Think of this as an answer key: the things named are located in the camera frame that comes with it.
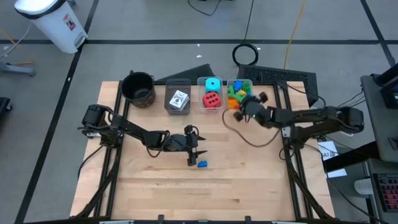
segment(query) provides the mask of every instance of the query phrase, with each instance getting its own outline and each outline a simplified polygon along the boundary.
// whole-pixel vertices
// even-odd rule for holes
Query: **black pot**
[[[155,101],[154,77],[145,72],[130,71],[122,82],[123,96],[134,106],[145,108]]]

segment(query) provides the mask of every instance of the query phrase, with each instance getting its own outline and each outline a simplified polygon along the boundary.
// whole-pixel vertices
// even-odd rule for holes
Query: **red dice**
[[[205,105],[205,108],[221,106],[220,96],[215,92],[210,92],[210,93],[205,94],[202,99],[203,99],[203,105]]]

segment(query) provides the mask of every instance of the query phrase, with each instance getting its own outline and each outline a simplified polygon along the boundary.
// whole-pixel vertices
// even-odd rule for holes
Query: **small blue object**
[[[201,168],[201,167],[207,167],[207,161],[200,161],[200,162],[198,163],[198,167],[199,167],[199,168]]]
[[[218,78],[208,78],[205,82],[205,92],[217,92],[220,94],[221,91],[221,82]]]
[[[237,92],[242,89],[243,82],[240,80],[236,80],[235,85],[234,85],[234,91]]]

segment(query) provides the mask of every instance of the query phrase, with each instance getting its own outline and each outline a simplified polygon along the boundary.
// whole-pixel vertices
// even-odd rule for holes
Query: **wooden tabletop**
[[[305,91],[302,82],[290,82]],[[103,82],[98,104],[114,106],[118,82]],[[295,220],[286,164],[278,157],[282,149],[280,134],[267,147],[255,148],[246,144],[236,133],[226,129],[218,114],[201,114],[198,110],[198,90],[191,89],[191,110],[188,116],[169,116],[164,110],[165,86],[155,86],[156,100],[148,108],[129,107],[128,120],[147,130],[169,130],[183,134],[192,124],[199,128],[198,161],[206,160],[207,168],[187,166],[187,153],[160,153],[151,158],[140,141],[124,138],[121,164],[116,185],[112,219],[156,220]],[[254,86],[254,93],[266,92],[267,106],[276,106],[272,86]],[[293,110],[308,109],[307,98],[289,88]],[[266,129],[254,120],[236,122],[233,112],[226,113],[226,122],[239,129],[245,138],[262,144],[270,140],[278,129]],[[85,157],[99,146],[99,138],[89,139]],[[317,146],[316,140],[307,144]],[[98,188],[104,161],[98,153],[83,167],[76,188],[71,215],[76,215]],[[334,215],[330,193],[319,152],[309,147],[301,150],[308,188],[319,204]],[[107,202],[104,194],[101,214]],[[302,195],[299,194],[301,214],[305,216]]]

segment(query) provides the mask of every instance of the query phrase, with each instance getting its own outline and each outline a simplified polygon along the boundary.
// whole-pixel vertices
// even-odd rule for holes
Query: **concrete floor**
[[[97,0],[77,0],[73,8],[84,25]],[[193,4],[211,11],[215,0]],[[395,0],[367,0],[382,36],[397,40],[398,15]],[[231,52],[246,30],[250,1],[222,1],[216,13],[206,17],[183,0],[100,0],[88,32],[90,40],[173,40],[167,44],[118,42],[119,44],[86,44],[80,55],[67,99],[53,135],[39,183],[32,198],[25,222],[67,218],[70,213],[76,173],[86,147],[86,138],[76,128],[86,107],[96,103],[101,82],[123,79],[130,70],[145,71],[156,79],[209,63],[214,73],[224,79],[234,78],[238,68]],[[0,2],[0,29],[13,39],[25,32],[28,20],[13,10],[13,0]],[[255,0],[248,39],[287,40],[299,14],[301,1]],[[193,40],[181,44],[182,40]],[[223,39],[223,44],[212,40]],[[308,0],[295,39],[300,40],[377,40],[361,1]],[[37,75],[0,74],[0,96],[9,97],[14,110],[2,121],[0,132],[0,222],[13,223],[33,168],[55,112],[73,55],[61,53],[52,44],[43,44],[46,36],[32,26],[26,40],[39,44],[21,44],[35,58]],[[0,36],[1,50],[9,46]],[[256,44],[260,48],[257,65],[282,68],[285,44]],[[329,105],[338,105],[360,92],[359,78],[382,73],[389,62],[380,44],[293,44],[287,68],[317,74],[318,91]],[[392,56],[398,57],[398,46],[388,45]],[[238,60],[250,62],[250,50],[240,50]],[[26,61],[18,50],[4,62]],[[352,138],[340,133],[332,135],[350,147],[374,140],[365,103],[357,108],[366,115],[366,128]],[[355,168],[360,173],[361,166]],[[355,175],[335,181],[343,191],[352,185],[342,182]],[[351,221],[369,220],[351,207],[334,190],[332,202],[338,218]],[[366,209],[363,198],[350,199]]]

